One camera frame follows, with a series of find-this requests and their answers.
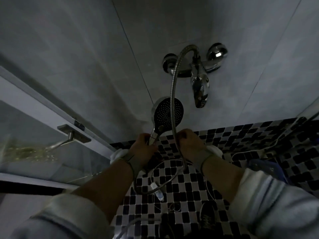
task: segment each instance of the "sleeve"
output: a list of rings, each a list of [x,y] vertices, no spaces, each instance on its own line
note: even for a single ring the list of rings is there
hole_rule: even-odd
[[[319,199],[262,171],[245,170],[229,212],[258,238],[319,238]]]
[[[111,239],[113,236],[106,216],[92,201],[61,194],[54,196],[42,211],[15,229],[9,238]]]

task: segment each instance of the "wall-mounted mixer tap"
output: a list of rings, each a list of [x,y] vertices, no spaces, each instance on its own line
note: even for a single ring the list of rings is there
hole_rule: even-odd
[[[194,94],[197,108],[205,106],[208,98],[209,80],[207,74],[217,70],[224,58],[227,56],[227,49],[221,43],[213,44],[206,55],[207,60],[202,61],[199,55],[193,56],[191,63],[181,65],[177,74],[178,78],[190,77],[190,83]],[[178,57],[175,54],[167,54],[162,62],[166,73],[173,75]]]

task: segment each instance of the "forearm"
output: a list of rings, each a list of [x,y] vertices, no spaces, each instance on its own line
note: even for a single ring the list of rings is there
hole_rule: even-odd
[[[72,194],[92,201],[111,222],[132,181],[133,172],[130,165],[123,160],[117,160]]]
[[[202,172],[214,189],[229,202],[232,202],[244,170],[213,155],[205,160]]]

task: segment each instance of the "tile grout line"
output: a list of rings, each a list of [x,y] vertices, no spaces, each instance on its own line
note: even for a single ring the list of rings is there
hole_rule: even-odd
[[[134,60],[135,60],[135,62],[136,62],[136,65],[138,66],[138,70],[139,70],[139,72],[140,72],[140,74],[141,74],[141,77],[142,77],[142,79],[143,79],[143,82],[144,82],[144,84],[145,84],[145,87],[146,87],[146,89],[147,89],[147,92],[148,92],[148,94],[149,94],[149,96],[150,96],[150,99],[151,99],[151,101],[152,101],[152,104],[154,104],[153,99],[152,99],[152,97],[151,97],[151,94],[150,94],[150,92],[149,92],[149,90],[148,90],[148,88],[147,88],[147,85],[146,85],[146,83],[145,83],[144,77],[143,77],[143,75],[142,75],[141,69],[140,69],[140,67],[139,67],[139,65],[138,65],[138,61],[136,60],[136,57],[135,57],[135,54],[134,54],[134,52],[133,52],[133,49],[132,49],[131,43],[130,43],[130,41],[129,41],[129,38],[127,37],[127,34],[126,34],[126,32],[125,32],[124,26],[123,26],[123,24],[122,24],[122,20],[120,19],[120,15],[119,15],[118,12],[117,12],[117,9],[116,9],[116,7],[115,7],[114,1],[113,1],[113,0],[111,0],[111,1],[112,1],[112,4],[113,4],[113,7],[114,7],[114,9],[115,9],[116,15],[117,15],[117,17],[118,17],[118,19],[119,19],[119,21],[120,21],[121,26],[122,26],[122,29],[123,29],[123,32],[124,32],[124,34],[125,34],[126,40],[127,40],[127,42],[129,43],[129,46],[130,46],[130,49],[131,49],[131,51],[132,51]]]
[[[299,0],[297,6],[296,6],[296,8],[295,8],[295,10],[293,11],[293,14],[292,14],[291,17],[290,17],[290,19],[289,19],[289,21],[288,21],[288,23],[287,23],[287,25],[286,25],[286,27],[285,27],[285,29],[284,29],[284,31],[283,31],[283,33],[282,33],[280,39],[279,39],[279,41],[278,41],[278,43],[277,43],[277,45],[276,45],[276,47],[275,47],[275,49],[274,49],[273,54],[271,55],[271,57],[270,57],[269,60],[267,61],[266,66],[265,66],[265,68],[263,69],[261,75],[259,76],[259,79],[258,79],[258,81],[257,81],[257,83],[256,83],[256,85],[255,85],[255,87],[253,88],[253,91],[251,92],[251,94],[250,94],[250,96],[249,96],[249,98],[248,98],[248,100],[247,100],[247,102],[246,102],[244,108],[242,109],[241,113],[240,113],[239,116],[238,116],[238,119],[239,119],[239,117],[241,116],[241,114],[243,113],[243,111],[245,110],[245,107],[247,106],[248,101],[250,100],[250,98],[251,98],[251,96],[252,96],[252,94],[253,94],[253,92],[254,92],[254,90],[255,90],[257,84],[258,84],[259,81],[260,81],[260,78],[262,77],[262,75],[264,74],[264,71],[265,71],[266,67],[268,66],[269,61],[270,61],[271,58],[273,57],[273,55],[274,55],[274,53],[275,53],[275,51],[276,51],[276,49],[277,49],[279,43],[281,42],[282,37],[284,36],[284,34],[285,34],[285,32],[286,32],[286,30],[287,30],[287,28],[288,28],[288,26],[289,26],[289,24],[290,24],[290,22],[291,22],[293,16],[295,15],[295,13],[296,13],[296,11],[297,11],[297,8],[299,7],[299,5],[300,5],[300,3],[301,3],[301,1],[302,1],[302,0]]]

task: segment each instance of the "shower head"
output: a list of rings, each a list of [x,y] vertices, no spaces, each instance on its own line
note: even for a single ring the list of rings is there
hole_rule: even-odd
[[[175,126],[181,123],[184,115],[184,108],[180,100],[175,98]],[[149,139],[149,145],[156,142],[158,137],[167,131],[172,129],[171,113],[170,113],[170,97],[163,97],[159,99],[152,108],[152,121],[154,124],[151,137]]]

